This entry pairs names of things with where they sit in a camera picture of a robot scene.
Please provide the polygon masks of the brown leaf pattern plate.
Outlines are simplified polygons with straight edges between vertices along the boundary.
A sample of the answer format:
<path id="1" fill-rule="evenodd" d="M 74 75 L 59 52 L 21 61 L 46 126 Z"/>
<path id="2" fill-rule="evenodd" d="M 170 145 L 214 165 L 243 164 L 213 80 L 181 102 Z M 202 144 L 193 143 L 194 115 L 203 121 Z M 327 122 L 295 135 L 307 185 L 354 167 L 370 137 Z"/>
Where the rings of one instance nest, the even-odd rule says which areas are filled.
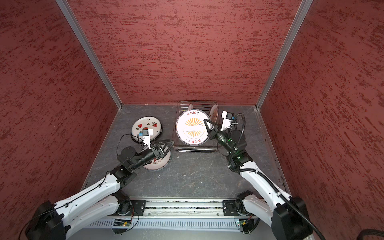
<path id="1" fill-rule="evenodd" d="M 216 122 L 219 115 L 219 106 L 218 104 L 213 104 L 210 110 L 209 118 L 211 121 Z"/>

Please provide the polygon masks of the floral pattern white plate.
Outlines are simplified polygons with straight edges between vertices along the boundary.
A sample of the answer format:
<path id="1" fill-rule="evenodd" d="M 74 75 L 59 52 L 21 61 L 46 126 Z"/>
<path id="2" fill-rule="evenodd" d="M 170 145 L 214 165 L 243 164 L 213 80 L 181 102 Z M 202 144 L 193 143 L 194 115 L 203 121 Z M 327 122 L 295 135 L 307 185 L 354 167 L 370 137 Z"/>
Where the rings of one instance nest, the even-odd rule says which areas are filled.
<path id="1" fill-rule="evenodd" d="M 144 168 L 149 171 L 157 171 L 163 169 L 171 160 L 171 151 L 164 158 L 153 159 L 149 164 L 144 165 Z"/>

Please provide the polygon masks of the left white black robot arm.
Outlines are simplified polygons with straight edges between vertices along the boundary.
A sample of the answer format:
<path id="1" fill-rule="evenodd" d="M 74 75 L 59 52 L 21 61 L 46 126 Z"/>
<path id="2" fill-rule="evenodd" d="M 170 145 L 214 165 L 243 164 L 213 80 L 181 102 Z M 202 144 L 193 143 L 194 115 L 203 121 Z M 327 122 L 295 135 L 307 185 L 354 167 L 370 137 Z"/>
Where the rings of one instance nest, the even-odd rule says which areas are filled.
<path id="1" fill-rule="evenodd" d="M 25 235 L 29 240 L 66 240 L 89 224 L 109 215 L 135 215 L 131 198 L 123 188 L 135 177 L 136 170 L 163 159 L 174 145 L 172 140 L 155 141 L 138 153 L 126 147 L 117 155 L 120 165 L 107 171 L 92 186 L 56 203 L 44 202 L 38 206 L 27 223 Z"/>

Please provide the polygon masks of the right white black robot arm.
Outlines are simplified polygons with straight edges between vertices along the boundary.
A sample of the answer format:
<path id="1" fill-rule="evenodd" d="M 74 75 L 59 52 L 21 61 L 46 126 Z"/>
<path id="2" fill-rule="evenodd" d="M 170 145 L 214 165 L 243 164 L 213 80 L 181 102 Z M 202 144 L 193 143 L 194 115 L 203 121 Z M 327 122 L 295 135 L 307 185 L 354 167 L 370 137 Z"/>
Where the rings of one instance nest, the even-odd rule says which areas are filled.
<path id="1" fill-rule="evenodd" d="M 228 132 L 210 120 L 204 120 L 204 124 L 208 138 L 228 151 L 229 170 L 247 180 L 263 198 L 259 200 L 254 194 L 246 194 L 240 198 L 242 208 L 271 227 L 277 240 L 304 240 L 311 236 L 314 227 L 304 201 L 292 198 L 257 166 L 246 151 L 245 130 Z"/>

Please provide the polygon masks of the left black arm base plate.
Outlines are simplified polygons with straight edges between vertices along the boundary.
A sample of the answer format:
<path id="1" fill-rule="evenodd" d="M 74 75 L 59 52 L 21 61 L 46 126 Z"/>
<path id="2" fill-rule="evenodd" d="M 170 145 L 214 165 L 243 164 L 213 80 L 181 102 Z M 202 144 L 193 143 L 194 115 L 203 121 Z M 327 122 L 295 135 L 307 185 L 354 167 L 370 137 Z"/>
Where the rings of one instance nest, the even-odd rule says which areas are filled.
<path id="1" fill-rule="evenodd" d="M 146 207 L 146 200 L 130 200 L 120 204 L 116 214 L 120 216 L 132 216 L 138 214 L 142 216 Z"/>

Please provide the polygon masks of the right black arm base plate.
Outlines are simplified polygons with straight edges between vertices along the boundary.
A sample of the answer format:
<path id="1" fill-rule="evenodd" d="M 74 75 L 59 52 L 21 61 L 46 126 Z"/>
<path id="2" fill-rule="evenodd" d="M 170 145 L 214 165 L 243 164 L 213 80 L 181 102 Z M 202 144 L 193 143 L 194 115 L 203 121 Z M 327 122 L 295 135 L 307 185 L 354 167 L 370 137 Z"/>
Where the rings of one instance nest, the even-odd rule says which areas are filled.
<path id="1" fill-rule="evenodd" d="M 223 213 L 227 217 L 249 217 L 251 213 L 245 208 L 241 200 L 223 200 Z"/>

